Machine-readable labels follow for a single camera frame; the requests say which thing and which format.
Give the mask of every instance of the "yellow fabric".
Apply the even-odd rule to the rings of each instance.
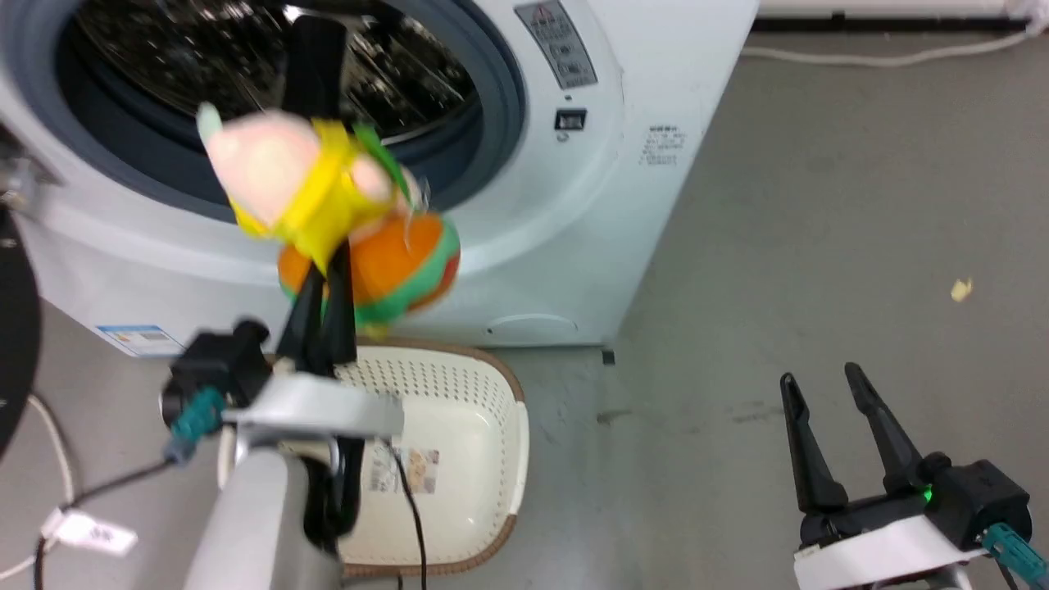
[[[328,260],[339,245],[355,229],[389,214],[394,199],[374,202],[357,190],[349,167],[364,149],[341,122],[314,121],[314,129],[321,140],[320,156],[273,228],[266,230],[233,199],[230,204],[244,233],[291,244],[326,275]]]

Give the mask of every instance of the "plush toy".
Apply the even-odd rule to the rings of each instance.
[[[357,324],[369,336],[383,336],[395,319],[445,294],[455,280],[458,260],[455,228],[433,213],[397,215],[354,241],[349,273]],[[281,287],[294,297],[309,271],[309,259],[285,247],[277,268]]]
[[[347,239],[356,319],[372,335],[445,293],[458,269],[455,229],[416,211],[424,198],[368,128],[267,110],[223,124],[201,105],[197,128],[237,224],[287,244],[281,286],[298,293]]]

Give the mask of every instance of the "laundry basket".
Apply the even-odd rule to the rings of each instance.
[[[427,573],[459,573],[494,555],[513,531],[528,477],[528,412],[513,373],[474,349],[391,339],[362,344],[358,362],[336,375],[402,400],[404,433],[393,446],[422,518]],[[233,465],[235,437],[232,428],[222,431],[219,487]],[[325,445],[288,446],[328,457]],[[414,522],[389,450],[369,442],[363,464],[360,517],[339,541],[345,574],[419,575]]]

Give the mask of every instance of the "concrete floor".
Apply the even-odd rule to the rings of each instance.
[[[619,364],[594,351],[501,353],[532,415],[519,525],[489,564],[433,587],[793,588],[799,514],[776,382],[795,373],[835,475],[854,497],[876,493],[847,360],[920,450],[992,459],[1026,486],[1049,552],[1046,63],[1044,41],[893,71],[743,63]],[[972,296],[956,303],[950,287],[969,276]],[[39,388],[82,483],[155,458],[165,375],[48,310]],[[606,410],[629,414],[599,424]],[[0,564],[28,552],[59,500],[45,441],[27,415],[0,466]],[[125,560],[60,549],[49,587],[178,588],[215,496],[213,452],[93,504],[141,545]],[[990,564],[971,571],[978,588],[1003,587]]]

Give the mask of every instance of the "basket label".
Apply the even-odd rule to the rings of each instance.
[[[408,476],[408,486],[411,492],[433,493],[437,489],[437,466],[441,464],[441,451],[429,448],[393,447],[393,452],[401,457],[405,475]],[[371,491],[380,493],[401,492],[401,473],[390,450],[385,446],[374,446],[371,449]]]

